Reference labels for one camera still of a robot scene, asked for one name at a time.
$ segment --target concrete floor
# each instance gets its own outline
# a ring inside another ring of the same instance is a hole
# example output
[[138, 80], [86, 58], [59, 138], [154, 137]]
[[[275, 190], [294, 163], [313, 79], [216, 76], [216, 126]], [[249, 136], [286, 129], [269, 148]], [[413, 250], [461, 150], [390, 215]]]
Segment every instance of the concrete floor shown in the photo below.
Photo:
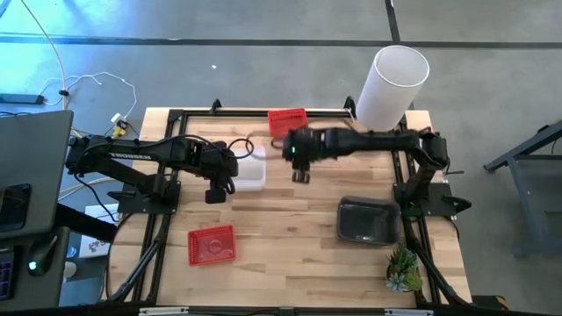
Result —
[[[395, 0], [404, 40], [561, 41], [562, 2], [556, 0]], [[53, 34], [201, 39], [389, 40], [383, 0], [28, 0]], [[39, 30], [13, 1], [0, 18], [0, 32]], [[109, 71], [137, 88], [131, 121], [141, 126], [147, 106], [305, 106], [340, 108], [357, 98], [379, 47], [115, 47], [58, 46], [67, 75]], [[47, 45], [0, 44], [0, 89], [37, 93], [47, 77], [59, 76]], [[527, 228], [506, 169], [488, 175], [482, 164], [562, 119], [559, 50], [422, 49], [431, 75], [415, 100], [431, 111], [448, 139], [456, 195], [473, 208], [458, 219], [472, 294], [504, 296], [512, 309], [562, 313], [560, 258], [516, 260], [510, 249]], [[130, 88], [102, 78], [74, 89], [75, 126], [104, 133], [110, 117], [132, 104]], [[57, 87], [47, 97], [56, 98]], [[1, 111], [13, 105], [0, 104]], [[51, 111], [55, 107], [19, 107]], [[65, 177], [62, 187], [74, 183]], [[97, 187], [105, 202], [117, 183]], [[65, 204], [95, 204], [87, 191]], [[78, 261], [80, 286], [97, 289], [103, 260]], [[87, 303], [65, 297], [62, 304]]]

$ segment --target black bowl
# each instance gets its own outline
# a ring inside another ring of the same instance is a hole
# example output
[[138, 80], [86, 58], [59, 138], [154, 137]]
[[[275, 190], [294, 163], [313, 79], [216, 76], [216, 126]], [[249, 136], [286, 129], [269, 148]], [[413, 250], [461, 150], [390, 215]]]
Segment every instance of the black bowl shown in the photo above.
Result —
[[342, 197], [337, 235], [346, 241], [390, 246], [400, 238], [400, 206], [392, 200]]

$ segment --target red basket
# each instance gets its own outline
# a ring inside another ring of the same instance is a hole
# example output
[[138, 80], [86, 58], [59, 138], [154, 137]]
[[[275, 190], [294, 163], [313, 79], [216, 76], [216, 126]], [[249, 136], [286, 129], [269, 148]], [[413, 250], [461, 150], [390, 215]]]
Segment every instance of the red basket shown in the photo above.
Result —
[[290, 129], [306, 126], [305, 109], [290, 109], [267, 112], [270, 122], [270, 136], [273, 140], [281, 140]]
[[187, 244], [190, 266], [236, 259], [232, 225], [190, 231], [187, 234]]

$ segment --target green plant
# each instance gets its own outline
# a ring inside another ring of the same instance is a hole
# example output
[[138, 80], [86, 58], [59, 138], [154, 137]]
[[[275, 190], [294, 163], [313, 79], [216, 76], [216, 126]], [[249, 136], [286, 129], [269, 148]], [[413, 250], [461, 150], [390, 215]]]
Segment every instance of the green plant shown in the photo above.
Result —
[[407, 248], [405, 240], [399, 241], [388, 261], [386, 286], [399, 292], [418, 291], [422, 288], [417, 256]]
[[417, 266], [417, 260], [416, 255], [406, 247], [406, 241], [400, 240], [398, 247], [394, 249], [393, 254], [388, 258], [390, 273], [406, 273], [408, 269]]
[[418, 269], [410, 269], [404, 275], [404, 285], [412, 291], [418, 291], [422, 289], [423, 281], [420, 276], [420, 271]]
[[406, 276], [398, 275], [398, 273], [391, 274], [386, 280], [386, 286], [398, 292], [405, 292], [408, 290], [404, 283], [405, 278]]

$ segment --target white paper tube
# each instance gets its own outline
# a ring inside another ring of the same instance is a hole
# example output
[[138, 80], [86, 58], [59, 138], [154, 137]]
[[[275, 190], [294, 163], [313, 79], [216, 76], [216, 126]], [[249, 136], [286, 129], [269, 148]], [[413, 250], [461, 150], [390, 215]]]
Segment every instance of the white paper tube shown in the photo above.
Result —
[[404, 46], [379, 50], [357, 103], [357, 120], [373, 131], [393, 129], [428, 76], [428, 61], [418, 51]]

